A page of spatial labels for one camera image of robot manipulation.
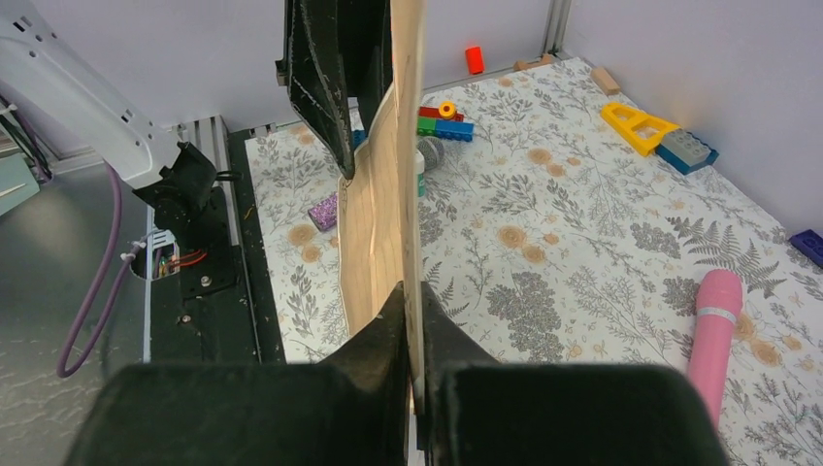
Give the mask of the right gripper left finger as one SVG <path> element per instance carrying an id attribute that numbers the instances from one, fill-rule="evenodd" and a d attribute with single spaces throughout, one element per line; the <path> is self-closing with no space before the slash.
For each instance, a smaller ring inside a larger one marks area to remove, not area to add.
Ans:
<path id="1" fill-rule="evenodd" d="M 69 465 L 403 465 L 403 288 L 314 364 L 141 364 L 96 398 Z"/>

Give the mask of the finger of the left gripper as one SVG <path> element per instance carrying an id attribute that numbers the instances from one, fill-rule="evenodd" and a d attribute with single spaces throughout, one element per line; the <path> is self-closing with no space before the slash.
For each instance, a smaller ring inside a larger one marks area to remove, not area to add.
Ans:
<path id="1" fill-rule="evenodd" d="M 355 166 L 338 13 L 335 1 L 287 1 L 278 70 L 293 110 L 351 180 Z"/>
<path id="2" fill-rule="evenodd" d="M 337 6 L 347 96 L 357 100 L 361 122 L 369 130 L 393 82 L 390 2 L 342 0 Z"/>

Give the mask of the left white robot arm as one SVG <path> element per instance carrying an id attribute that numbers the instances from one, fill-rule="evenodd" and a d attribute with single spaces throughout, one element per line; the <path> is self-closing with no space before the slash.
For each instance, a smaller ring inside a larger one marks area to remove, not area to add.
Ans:
<path id="1" fill-rule="evenodd" d="M 392 3 L 289 1 L 277 77 L 297 115 L 345 179 L 355 174 L 348 101 L 374 116 L 392 82 Z M 151 206 L 157 226 L 204 241 L 220 231 L 210 205 L 217 171 L 131 104 L 65 45 L 29 1 L 1 5 L 1 79 L 83 138 Z"/>

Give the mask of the orange red cylinder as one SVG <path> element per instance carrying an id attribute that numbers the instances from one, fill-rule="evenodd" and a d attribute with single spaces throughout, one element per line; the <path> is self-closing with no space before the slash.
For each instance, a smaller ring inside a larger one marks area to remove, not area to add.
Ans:
<path id="1" fill-rule="evenodd" d="M 470 76 L 481 75 L 485 72 L 485 63 L 482 48 L 472 46 L 465 49 L 467 70 Z"/>

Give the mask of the colourful lego toy stack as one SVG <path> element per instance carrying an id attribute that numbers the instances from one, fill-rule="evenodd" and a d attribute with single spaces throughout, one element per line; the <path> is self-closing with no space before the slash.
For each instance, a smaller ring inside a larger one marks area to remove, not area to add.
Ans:
<path id="1" fill-rule="evenodd" d="M 443 101 L 438 107 L 421 106 L 418 109 L 416 134 L 471 142 L 474 139 L 474 125 L 465 120 L 453 102 Z"/>

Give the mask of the black microphone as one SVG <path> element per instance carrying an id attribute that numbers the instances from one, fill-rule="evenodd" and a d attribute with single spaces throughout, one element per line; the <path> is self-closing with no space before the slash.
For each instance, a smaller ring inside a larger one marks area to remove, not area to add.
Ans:
<path id="1" fill-rule="evenodd" d="M 445 146 L 437 137 L 423 136 L 417 140 L 417 150 L 424 160 L 424 171 L 438 168 L 444 160 Z"/>

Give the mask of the small green white bottle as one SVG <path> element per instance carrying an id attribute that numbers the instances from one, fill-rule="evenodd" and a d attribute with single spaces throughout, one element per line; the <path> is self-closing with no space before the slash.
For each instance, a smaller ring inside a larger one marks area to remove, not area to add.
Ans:
<path id="1" fill-rule="evenodd" d="M 426 193 L 424 173 L 426 170 L 425 156 L 418 150 L 414 155 L 414 172 L 416 177 L 417 197 L 422 198 Z"/>

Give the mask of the wooden block at edge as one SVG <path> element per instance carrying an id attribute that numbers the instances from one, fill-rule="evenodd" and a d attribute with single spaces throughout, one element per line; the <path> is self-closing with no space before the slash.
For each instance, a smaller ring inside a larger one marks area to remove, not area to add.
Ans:
<path id="1" fill-rule="evenodd" d="M 531 70 L 531 69 L 534 69 L 534 68 L 537 68 L 537 67 L 541 67 L 541 66 L 551 64 L 551 63 L 554 62 L 554 60 L 555 60 L 555 57 L 553 55 L 551 55 L 549 53 L 544 53 L 541 57 L 539 57 L 537 59 L 534 59 L 534 60 L 531 60 L 531 61 L 517 60 L 513 64 L 512 70 L 514 72 L 527 71 L 527 70 Z"/>

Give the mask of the floral table mat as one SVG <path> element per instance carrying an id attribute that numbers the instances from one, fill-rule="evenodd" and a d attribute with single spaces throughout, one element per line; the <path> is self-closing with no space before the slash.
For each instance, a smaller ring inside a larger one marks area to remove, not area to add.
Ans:
<path id="1" fill-rule="evenodd" d="M 713 168 L 681 175 L 601 118 L 579 59 L 430 93 L 475 127 L 419 204 L 424 278 L 503 362 L 684 369 L 704 275 L 734 271 L 719 432 L 735 465 L 822 461 L 822 271 Z"/>

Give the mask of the wooden block left back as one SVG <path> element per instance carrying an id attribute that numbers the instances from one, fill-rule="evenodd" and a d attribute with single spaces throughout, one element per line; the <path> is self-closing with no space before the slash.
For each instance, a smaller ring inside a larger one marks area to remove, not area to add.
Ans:
<path id="1" fill-rule="evenodd" d="M 604 67 L 593 68 L 590 73 L 590 78 L 606 96 L 616 95 L 621 92 L 619 83 Z"/>

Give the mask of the pink toy microphone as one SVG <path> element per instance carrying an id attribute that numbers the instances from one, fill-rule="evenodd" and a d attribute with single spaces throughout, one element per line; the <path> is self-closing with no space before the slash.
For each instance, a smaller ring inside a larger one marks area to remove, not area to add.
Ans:
<path id="1" fill-rule="evenodd" d="M 687 378 L 700 394 L 713 426 L 720 418 L 731 344 L 742 309 L 742 283 L 737 274 L 715 269 L 704 276 L 696 296 Z"/>

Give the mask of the yellow triangle toy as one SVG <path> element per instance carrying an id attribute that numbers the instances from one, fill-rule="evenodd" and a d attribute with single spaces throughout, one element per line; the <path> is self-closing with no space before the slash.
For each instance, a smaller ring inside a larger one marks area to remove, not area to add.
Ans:
<path id="1" fill-rule="evenodd" d="M 642 156 L 651 155 L 662 143 L 666 134 L 680 128 L 675 123 L 618 102 L 606 104 L 601 109 L 600 115 Z"/>

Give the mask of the blue grey lego brick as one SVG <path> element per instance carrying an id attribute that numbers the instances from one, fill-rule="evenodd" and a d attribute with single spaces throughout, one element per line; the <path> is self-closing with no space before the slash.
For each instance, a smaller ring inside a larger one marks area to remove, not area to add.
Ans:
<path id="1" fill-rule="evenodd" d="M 666 133 L 655 153 L 682 175 L 712 165 L 719 156 L 717 150 L 682 128 Z"/>

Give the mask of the dark purple lego brick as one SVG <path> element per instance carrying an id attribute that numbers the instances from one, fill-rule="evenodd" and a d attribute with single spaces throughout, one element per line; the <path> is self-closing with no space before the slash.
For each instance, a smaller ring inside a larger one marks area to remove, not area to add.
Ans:
<path id="1" fill-rule="evenodd" d="M 818 267 L 823 266 L 823 239 L 814 230 L 794 234 L 789 243 Z"/>

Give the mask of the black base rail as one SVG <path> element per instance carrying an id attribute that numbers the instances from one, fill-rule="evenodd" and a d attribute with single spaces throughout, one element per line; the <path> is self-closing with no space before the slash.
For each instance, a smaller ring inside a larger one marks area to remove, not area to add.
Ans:
<path id="1" fill-rule="evenodd" d="M 284 348 L 245 142 L 219 116 L 183 124 L 179 133 L 218 170 L 238 173 L 213 190 L 210 209 L 223 240 L 186 260 L 181 271 L 146 285 L 144 360 L 282 364 Z"/>

